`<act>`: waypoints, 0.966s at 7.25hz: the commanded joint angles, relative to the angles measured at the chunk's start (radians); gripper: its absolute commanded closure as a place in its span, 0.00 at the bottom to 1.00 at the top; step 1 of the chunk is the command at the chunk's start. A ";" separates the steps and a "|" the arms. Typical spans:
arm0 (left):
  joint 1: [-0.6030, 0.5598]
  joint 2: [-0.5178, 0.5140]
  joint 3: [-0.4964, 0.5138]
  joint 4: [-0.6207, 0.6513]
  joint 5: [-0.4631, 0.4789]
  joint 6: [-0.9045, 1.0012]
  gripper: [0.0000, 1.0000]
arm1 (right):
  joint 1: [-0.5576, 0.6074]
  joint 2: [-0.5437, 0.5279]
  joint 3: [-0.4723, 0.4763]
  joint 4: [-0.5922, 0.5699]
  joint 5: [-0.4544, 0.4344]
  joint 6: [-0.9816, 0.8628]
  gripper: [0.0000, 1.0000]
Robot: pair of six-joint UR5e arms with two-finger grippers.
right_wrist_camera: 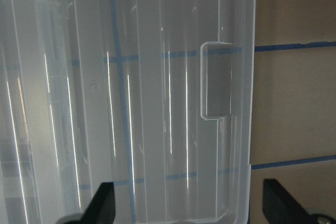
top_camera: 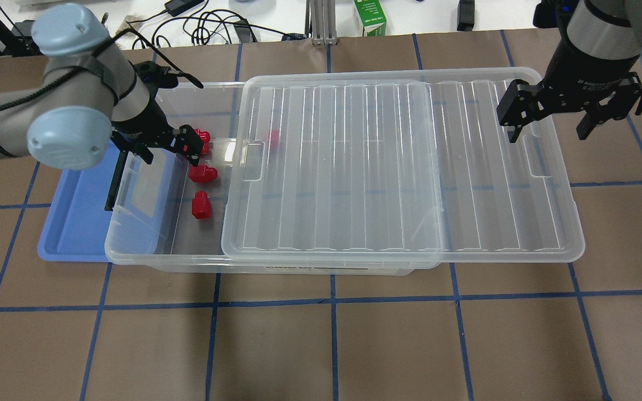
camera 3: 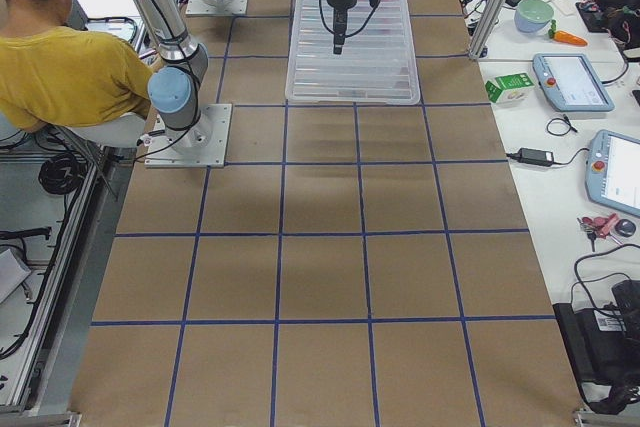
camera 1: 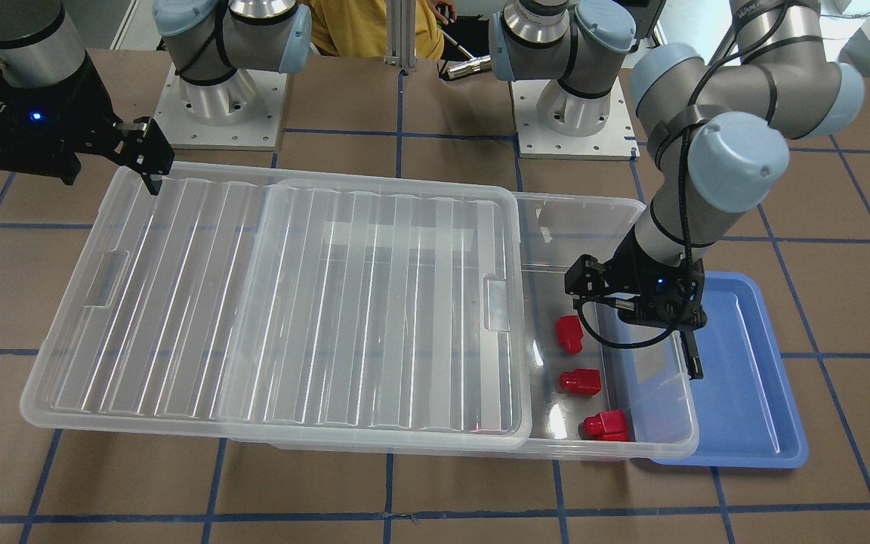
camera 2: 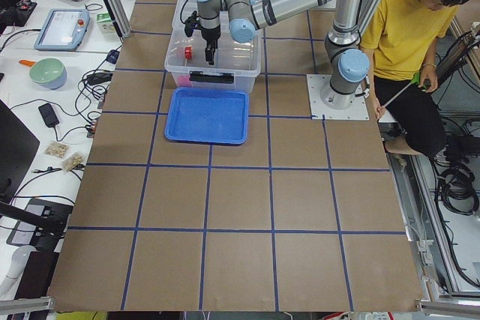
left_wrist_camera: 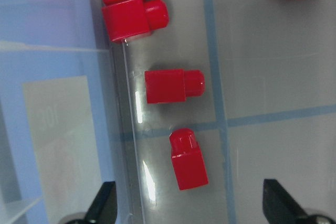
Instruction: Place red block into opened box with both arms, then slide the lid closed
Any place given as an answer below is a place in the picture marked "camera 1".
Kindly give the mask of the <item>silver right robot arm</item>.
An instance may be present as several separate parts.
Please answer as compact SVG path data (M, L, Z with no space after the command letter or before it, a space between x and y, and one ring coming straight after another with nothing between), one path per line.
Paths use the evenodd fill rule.
M156 1L193 117L228 122L251 108L246 72L299 73L312 15L298 1ZM72 185L82 154L140 176L151 195L175 153L152 116L126 122L61 1L0 1L0 170Z

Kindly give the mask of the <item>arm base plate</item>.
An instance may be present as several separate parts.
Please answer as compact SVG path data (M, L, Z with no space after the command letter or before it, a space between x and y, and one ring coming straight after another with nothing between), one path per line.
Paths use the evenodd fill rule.
M570 95L555 80L510 84L519 153L530 159L640 157L619 79L597 99Z
M239 70L227 82L197 86L170 66L154 118L176 150L276 151L289 79Z

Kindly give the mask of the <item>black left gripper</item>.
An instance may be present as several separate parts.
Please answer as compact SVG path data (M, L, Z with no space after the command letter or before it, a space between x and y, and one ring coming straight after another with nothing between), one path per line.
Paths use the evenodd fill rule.
M705 269L701 259L687 264L664 264L639 245L635 228L622 239L607 262L580 255L563 276L565 293L579 310L586 302L618 309L624 323L666 329L673 323L681 331L688 379L704 379L703 361L695 330L707 324L703 309Z

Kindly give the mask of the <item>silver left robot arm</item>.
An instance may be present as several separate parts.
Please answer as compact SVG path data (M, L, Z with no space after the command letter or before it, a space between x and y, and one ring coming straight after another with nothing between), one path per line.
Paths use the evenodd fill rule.
M565 274L580 323L589 303L624 323L656 328L646 348L677 332L691 379L703 378L693 338L707 323L703 258L764 200L788 166L788 142L828 137L855 120L865 95L853 66L825 58L818 1L732 1L736 53L711 64L682 42L633 66L629 97L664 183L607 261L581 255ZM614 1L508 1L488 46L502 82L546 80L545 123L570 137L604 125L609 93L636 23Z

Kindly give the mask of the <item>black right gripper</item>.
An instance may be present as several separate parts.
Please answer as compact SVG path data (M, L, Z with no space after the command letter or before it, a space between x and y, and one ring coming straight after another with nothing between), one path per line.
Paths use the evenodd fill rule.
M0 60L0 170L54 177L72 186L79 153L110 159L138 173L158 196L175 151L154 117L124 122L115 113L89 55L72 75L38 88L5 79Z

